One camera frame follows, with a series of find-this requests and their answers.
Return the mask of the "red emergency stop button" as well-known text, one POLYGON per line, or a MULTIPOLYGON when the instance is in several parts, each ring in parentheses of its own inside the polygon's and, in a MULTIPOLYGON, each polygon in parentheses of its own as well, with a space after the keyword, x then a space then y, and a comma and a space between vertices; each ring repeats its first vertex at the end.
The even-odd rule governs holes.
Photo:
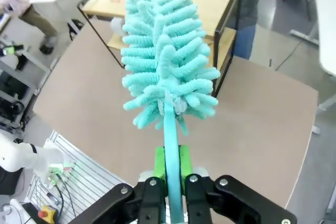
POLYGON ((53 208, 52 206, 44 205, 38 211, 38 217, 45 220, 46 222, 51 223, 52 221, 55 221, 56 213, 57 210, 55 208, 53 208))

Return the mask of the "white slotted mounting plate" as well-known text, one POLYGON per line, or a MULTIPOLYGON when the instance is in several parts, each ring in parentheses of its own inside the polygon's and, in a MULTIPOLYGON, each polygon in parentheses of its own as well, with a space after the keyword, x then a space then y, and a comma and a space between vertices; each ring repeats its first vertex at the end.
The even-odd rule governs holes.
POLYGON ((57 181, 62 196, 52 183, 43 184, 38 177, 33 176, 26 199, 37 209, 50 205, 62 210, 60 224, 70 223, 115 185, 124 182, 56 131, 46 142, 53 143, 70 158, 70 171, 61 174, 62 182, 57 181))

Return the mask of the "grey equipment rack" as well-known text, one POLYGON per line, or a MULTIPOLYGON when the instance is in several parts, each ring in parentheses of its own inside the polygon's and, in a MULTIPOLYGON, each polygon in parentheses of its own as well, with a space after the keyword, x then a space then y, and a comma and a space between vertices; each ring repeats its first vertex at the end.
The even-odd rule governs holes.
POLYGON ((51 73, 43 58, 23 50, 0 58, 0 129, 24 132, 24 115, 51 73))

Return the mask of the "white roll in shelf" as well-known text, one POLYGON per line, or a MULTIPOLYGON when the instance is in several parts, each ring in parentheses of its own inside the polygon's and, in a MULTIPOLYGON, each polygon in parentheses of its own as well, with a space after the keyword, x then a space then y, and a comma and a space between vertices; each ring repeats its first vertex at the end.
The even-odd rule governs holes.
POLYGON ((125 35, 122 26, 124 25, 124 18, 114 17, 110 22, 111 30, 114 34, 123 37, 125 35))

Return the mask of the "wooden shelf black metal frame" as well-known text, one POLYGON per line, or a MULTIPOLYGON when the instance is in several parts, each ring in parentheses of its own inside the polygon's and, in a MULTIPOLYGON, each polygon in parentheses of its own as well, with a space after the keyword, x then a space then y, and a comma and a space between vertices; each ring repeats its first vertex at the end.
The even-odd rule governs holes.
MULTIPOLYGON (((234 55, 241 0, 192 0, 206 31, 205 42, 211 49, 209 66, 220 71, 214 81, 213 96, 217 96, 234 55)), ((86 21, 92 17, 110 21, 125 16, 125 0, 82 0, 78 10, 86 21)))

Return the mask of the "black chair base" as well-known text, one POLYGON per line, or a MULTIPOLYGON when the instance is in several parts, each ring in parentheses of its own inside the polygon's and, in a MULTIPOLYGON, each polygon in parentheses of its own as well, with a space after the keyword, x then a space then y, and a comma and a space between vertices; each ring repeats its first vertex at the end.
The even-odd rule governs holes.
POLYGON ((69 31, 69 38, 71 41, 73 41, 84 24, 78 19, 72 19, 71 22, 67 23, 67 26, 69 31))

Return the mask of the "teal microfibre duster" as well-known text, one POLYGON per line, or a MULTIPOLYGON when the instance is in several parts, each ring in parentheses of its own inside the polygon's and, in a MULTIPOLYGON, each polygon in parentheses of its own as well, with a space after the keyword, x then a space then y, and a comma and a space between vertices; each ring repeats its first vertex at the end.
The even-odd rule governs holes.
POLYGON ((188 134, 184 115, 205 119, 215 114, 213 81, 220 75, 209 67, 210 48, 192 0, 126 0, 121 50, 128 74, 122 85, 132 100, 125 110, 141 108, 133 124, 154 123, 163 130, 165 174, 170 220, 184 220, 182 174, 177 132, 188 134))

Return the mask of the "person in khaki trousers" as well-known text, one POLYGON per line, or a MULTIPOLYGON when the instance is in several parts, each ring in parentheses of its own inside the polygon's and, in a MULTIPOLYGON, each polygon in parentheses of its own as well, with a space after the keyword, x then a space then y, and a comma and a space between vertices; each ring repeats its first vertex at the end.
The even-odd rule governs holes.
POLYGON ((44 34, 39 50, 44 55, 52 54, 59 37, 55 27, 33 6, 30 6, 19 18, 31 26, 37 27, 44 34))

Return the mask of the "person in grey sweater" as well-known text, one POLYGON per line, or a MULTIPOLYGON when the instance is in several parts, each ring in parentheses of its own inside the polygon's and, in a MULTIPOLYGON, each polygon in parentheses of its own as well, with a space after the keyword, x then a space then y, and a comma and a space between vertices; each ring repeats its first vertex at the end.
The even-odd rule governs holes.
POLYGON ((235 43, 235 55, 249 59, 253 48, 258 20, 259 0, 241 0, 240 17, 235 43))

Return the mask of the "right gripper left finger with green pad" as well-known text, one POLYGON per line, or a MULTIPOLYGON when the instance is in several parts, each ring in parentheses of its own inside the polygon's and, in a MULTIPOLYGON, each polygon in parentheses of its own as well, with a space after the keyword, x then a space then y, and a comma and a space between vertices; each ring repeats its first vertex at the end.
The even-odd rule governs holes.
POLYGON ((154 171, 132 187, 115 185, 78 216, 78 224, 163 224, 166 220, 166 170, 163 147, 155 150, 154 171))

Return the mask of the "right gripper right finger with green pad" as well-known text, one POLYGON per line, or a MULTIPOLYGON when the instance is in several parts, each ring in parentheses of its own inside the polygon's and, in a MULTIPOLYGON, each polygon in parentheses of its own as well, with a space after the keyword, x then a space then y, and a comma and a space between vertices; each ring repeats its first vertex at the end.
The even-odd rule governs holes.
POLYGON ((231 175, 212 180, 193 169, 190 150, 179 146, 188 224, 213 224, 211 210, 233 224, 297 224, 297 217, 231 175))

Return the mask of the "white desk with metal legs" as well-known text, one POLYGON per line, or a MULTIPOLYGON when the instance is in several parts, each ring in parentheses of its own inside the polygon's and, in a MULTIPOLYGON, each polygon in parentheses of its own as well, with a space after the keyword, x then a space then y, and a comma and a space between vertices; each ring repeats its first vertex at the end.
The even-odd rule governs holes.
POLYGON ((317 21, 310 34, 296 30, 290 34, 319 46, 321 68, 336 79, 336 0, 315 0, 317 21))

